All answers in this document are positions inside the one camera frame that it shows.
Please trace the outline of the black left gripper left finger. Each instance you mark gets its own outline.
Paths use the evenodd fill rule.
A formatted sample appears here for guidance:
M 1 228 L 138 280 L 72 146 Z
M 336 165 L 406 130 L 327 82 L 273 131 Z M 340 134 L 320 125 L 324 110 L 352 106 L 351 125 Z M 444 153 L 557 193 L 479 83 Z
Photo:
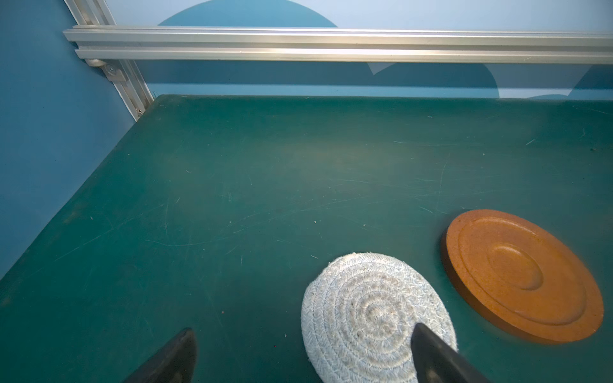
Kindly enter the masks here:
M 191 382 L 196 362 L 196 335 L 191 328 L 184 328 L 124 379 L 124 382 Z

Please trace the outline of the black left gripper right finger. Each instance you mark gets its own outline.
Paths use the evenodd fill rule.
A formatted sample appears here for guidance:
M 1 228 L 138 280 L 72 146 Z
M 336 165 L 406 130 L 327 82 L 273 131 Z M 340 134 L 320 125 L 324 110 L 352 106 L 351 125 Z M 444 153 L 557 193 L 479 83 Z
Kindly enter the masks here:
M 421 322 L 413 329 L 410 346 L 419 383 L 490 383 L 488 378 Z

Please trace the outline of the large brown wooden coaster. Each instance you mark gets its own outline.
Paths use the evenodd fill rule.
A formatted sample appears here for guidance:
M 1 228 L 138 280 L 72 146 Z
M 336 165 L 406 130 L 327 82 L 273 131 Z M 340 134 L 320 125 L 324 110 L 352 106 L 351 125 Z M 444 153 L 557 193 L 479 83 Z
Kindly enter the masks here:
M 563 344 L 594 335 L 604 318 L 598 284 L 549 232 L 516 215 L 472 210 L 441 239 L 454 288 L 491 324 L 530 342 Z

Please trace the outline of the left aluminium corner post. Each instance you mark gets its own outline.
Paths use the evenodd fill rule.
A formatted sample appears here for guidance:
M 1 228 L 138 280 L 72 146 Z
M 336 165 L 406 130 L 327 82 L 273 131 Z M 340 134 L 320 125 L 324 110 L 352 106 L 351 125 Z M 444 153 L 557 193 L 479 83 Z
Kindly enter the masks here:
M 64 0 L 78 26 L 115 26 L 117 23 L 103 0 Z M 142 74 L 133 60 L 85 59 L 85 63 L 104 73 L 118 91 L 131 116 L 137 121 L 153 103 Z

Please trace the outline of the horizontal aluminium back rail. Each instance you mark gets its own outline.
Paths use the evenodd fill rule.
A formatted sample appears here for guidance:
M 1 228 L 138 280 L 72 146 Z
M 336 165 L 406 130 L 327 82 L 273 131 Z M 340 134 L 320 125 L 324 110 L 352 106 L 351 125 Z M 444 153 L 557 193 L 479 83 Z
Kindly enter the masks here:
M 610 65 L 611 34 L 75 26 L 81 59 Z

